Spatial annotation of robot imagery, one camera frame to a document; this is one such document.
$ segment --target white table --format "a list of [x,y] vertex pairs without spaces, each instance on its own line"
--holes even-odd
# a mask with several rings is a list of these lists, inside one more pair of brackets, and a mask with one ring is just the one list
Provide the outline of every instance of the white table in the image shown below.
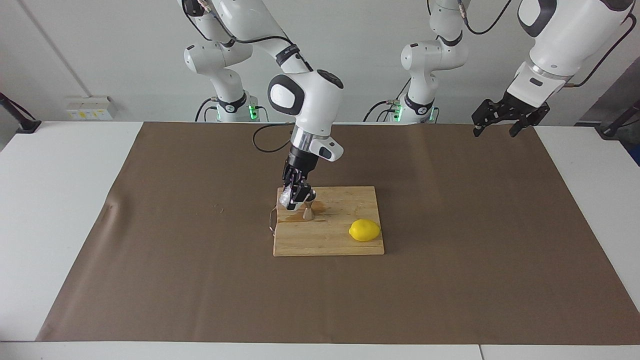
[[[0,152],[0,340],[18,341],[0,359],[640,359],[640,346],[32,343],[140,127],[48,122]],[[592,129],[537,132],[640,308],[640,168]]]

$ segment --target white power socket box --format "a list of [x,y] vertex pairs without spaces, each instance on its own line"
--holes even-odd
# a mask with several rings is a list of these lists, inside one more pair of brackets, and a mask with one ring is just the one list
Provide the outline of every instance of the white power socket box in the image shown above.
[[67,113],[73,120],[113,120],[118,110],[106,96],[67,97]]

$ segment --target yellow lemon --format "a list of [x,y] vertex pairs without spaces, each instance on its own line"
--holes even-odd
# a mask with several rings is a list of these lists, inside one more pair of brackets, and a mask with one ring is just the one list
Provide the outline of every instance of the yellow lemon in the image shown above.
[[380,226],[368,219],[358,219],[351,224],[349,235],[355,240],[365,243],[380,235]]

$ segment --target brown table cover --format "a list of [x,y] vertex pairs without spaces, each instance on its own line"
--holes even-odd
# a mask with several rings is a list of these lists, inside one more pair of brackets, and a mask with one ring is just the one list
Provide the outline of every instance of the brown table cover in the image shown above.
[[387,253],[274,258],[287,153],[257,126],[144,124],[38,340],[640,344],[532,129],[335,126],[310,182],[375,186]]

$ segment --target wooden tool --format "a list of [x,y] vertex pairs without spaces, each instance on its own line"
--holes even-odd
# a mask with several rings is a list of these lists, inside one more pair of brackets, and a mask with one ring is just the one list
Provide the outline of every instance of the wooden tool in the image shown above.
[[[317,197],[297,211],[276,207],[274,256],[382,255],[382,233],[360,243],[349,235],[351,224],[368,218],[380,224],[378,200],[373,186],[314,188]],[[279,198],[282,189],[278,189]]]

